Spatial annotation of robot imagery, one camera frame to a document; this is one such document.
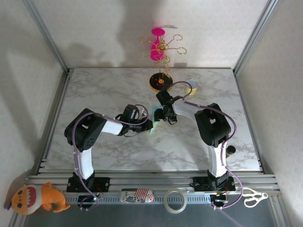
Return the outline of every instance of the stuffed animal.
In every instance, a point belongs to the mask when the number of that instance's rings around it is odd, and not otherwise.
[[[55,213],[67,210],[70,205],[65,204],[64,195],[54,189],[48,182],[41,186],[26,185],[18,190],[13,196],[11,207],[19,214],[28,215],[34,213],[41,205],[45,210],[52,210],[52,203],[57,204]]]

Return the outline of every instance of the clear tape roll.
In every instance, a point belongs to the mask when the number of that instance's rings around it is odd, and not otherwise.
[[[168,202],[167,202],[168,196],[169,196],[170,194],[174,193],[174,192],[178,193],[178,194],[182,197],[182,199],[183,199],[182,206],[181,206],[179,209],[177,209],[177,210],[171,208],[171,207],[169,206]],[[166,209],[169,213],[171,213],[171,214],[179,214],[179,213],[181,213],[182,211],[184,211],[186,205],[187,205],[186,196],[185,196],[184,192],[182,192],[180,189],[178,189],[178,188],[173,188],[173,189],[168,190],[168,191],[165,193],[165,196],[164,196],[164,207],[165,207],[165,209]]]

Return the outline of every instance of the pink object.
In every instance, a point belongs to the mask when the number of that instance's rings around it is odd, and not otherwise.
[[[157,50],[157,47],[159,48],[160,45],[160,36],[165,34],[165,31],[162,28],[154,28],[151,33],[155,36],[157,36],[157,40],[152,44],[151,46],[151,59],[153,61],[161,61],[164,58],[164,52]]]

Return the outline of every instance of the scissors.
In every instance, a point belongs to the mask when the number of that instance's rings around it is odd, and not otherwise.
[[[247,198],[244,200],[244,205],[248,208],[255,207],[261,200],[268,198],[267,193],[257,192],[255,190],[252,190],[251,188],[243,188],[243,191],[245,189],[250,190],[252,192],[252,193],[248,193],[248,194],[243,194],[243,197],[251,197],[251,198]],[[247,202],[254,201],[254,200],[256,201],[255,204],[253,204],[253,205],[246,204]]]

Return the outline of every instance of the white marble tabletop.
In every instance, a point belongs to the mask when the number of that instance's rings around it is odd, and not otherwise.
[[[73,150],[64,137],[66,126],[84,109],[115,117],[127,104],[142,104],[152,114],[160,106],[149,78],[156,69],[75,69],[47,156],[47,169],[73,169]],[[199,87],[188,101],[201,105],[217,103],[237,123],[238,131],[230,141],[237,149],[227,159],[232,170],[259,170],[250,132],[232,70],[172,69],[174,82],[194,79]],[[172,96],[185,94],[184,85],[175,85]],[[175,125],[159,122],[153,132],[132,138],[100,134],[92,151],[95,170],[207,170],[208,150],[196,122],[178,116]]]

